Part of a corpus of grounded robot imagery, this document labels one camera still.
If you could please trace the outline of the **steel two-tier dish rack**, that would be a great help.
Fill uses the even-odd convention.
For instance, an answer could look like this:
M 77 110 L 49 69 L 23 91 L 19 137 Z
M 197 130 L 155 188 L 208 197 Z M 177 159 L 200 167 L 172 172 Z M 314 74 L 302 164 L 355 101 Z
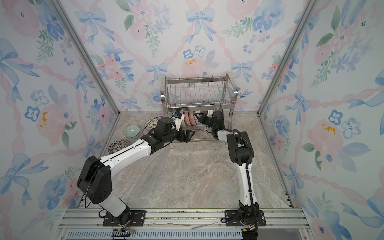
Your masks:
M 224 113 L 227 129 L 233 127 L 233 113 L 239 88 L 232 74 L 187 78 L 162 77 L 161 103 L 166 117 L 174 112 L 208 113 L 219 110 Z

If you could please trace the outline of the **green geometric pattern bowl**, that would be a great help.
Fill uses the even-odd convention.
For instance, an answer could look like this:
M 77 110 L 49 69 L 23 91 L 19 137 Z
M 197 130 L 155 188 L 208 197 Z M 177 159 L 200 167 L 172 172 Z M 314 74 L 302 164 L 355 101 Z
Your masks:
M 195 115 L 195 112 L 194 112 L 193 117 L 194 117 L 194 120 L 195 120 L 195 123 L 196 123 L 195 126 L 198 126 L 199 125 L 199 121 L 198 121 L 198 118 Z

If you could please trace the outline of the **maroon patterned white bowl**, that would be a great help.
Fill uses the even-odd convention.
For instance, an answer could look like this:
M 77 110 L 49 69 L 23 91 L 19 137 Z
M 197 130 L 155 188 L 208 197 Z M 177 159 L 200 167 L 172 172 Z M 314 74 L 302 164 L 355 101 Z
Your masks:
M 152 119 L 148 120 L 145 124 L 145 130 L 150 131 L 152 129 L 155 129 L 158 124 L 158 119 Z

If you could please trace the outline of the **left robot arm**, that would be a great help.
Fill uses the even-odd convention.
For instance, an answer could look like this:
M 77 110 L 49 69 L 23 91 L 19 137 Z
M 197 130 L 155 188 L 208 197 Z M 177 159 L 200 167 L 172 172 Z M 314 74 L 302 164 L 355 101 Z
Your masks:
M 112 215 L 114 223 L 127 226 L 132 219 L 131 210 L 114 192 L 112 178 L 130 164 L 154 154 L 174 141 L 188 143 L 195 132 L 183 130 L 180 123 L 178 119 L 161 117 L 155 128 L 130 146 L 101 158 L 90 156 L 80 173 L 77 187 L 87 200 Z

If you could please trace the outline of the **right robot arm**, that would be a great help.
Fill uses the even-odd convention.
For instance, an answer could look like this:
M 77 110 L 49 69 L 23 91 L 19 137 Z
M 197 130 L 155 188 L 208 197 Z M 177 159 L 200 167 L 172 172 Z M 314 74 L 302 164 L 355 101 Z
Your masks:
M 216 140 L 227 143 L 230 160 L 237 165 L 240 185 L 239 221 L 248 229 L 256 231 L 260 207 L 252 179 L 254 150 L 248 133 L 227 129 L 224 124 L 224 113 L 219 110 L 214 110 L 210 116 L 206 113 L 195 113 L 195 117 L 199 123 L 211 129 Z

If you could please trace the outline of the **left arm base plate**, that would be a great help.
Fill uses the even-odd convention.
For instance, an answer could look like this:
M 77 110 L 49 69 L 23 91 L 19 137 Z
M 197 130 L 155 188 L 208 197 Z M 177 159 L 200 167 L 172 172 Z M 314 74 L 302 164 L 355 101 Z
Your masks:
M 124 211 L 119 217 L 106 212 L 102 218 L 104 227 L 142 227 L 146 216 L 145 210 Z

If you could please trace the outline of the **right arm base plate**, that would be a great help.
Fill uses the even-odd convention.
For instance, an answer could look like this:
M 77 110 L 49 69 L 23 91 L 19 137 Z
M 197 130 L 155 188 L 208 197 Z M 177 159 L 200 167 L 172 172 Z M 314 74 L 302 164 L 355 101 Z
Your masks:
M 225 210 L 225 216 L 221 219 L 221 223 L 227 227 L 251 227 L 255 224 L 255 218 L 251 218 L 251 222 L 248 223 L 246 220 L 241 220 L 238 210 Z M 267 226 L 266 217 L 262 210 L 260 210 L 260 214 L 257 216 L 257 226 Z

